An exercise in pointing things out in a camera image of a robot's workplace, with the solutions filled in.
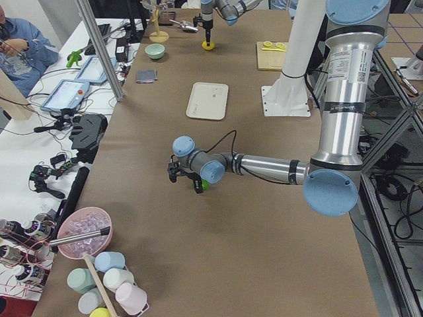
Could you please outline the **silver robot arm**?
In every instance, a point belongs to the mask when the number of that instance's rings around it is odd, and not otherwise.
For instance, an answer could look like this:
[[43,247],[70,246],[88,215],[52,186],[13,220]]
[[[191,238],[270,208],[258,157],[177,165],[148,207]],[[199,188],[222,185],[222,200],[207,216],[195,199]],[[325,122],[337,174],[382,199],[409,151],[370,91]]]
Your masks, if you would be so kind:
[[301,185],[307,204],[326,216],[348,213],[357,203],[362,160],[358,141],[373,52],[386,38],[388,1],[300,1],[288,42],[280,78],[262,89],[267,116],[304,116],[307,66],[322,21],[328,75],[321,106],[319,148],[308,163],[198,148],[188,136],[173,142],[169,178],[193,179],[197,192],[202,184],[220,181],[226,172],[250,174],[276,184]]

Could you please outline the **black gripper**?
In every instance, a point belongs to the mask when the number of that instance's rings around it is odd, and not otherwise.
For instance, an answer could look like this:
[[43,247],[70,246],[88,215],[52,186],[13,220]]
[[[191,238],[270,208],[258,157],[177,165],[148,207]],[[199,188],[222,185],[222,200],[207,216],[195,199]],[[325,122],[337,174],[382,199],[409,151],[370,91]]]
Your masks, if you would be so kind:
[[[172,183],[176,183],[178,177],[185,176],[185,171],[183,168],[180,167],[180,163],[174,159],[175,155],[171,155],[167,167],[167,173],[169,175],[169,180]],[[203,186],[202,186],[202,179],[198,174],[189,174],[189,179],[191,179],[194,191],[197,194],[201,194],[203,192]]]

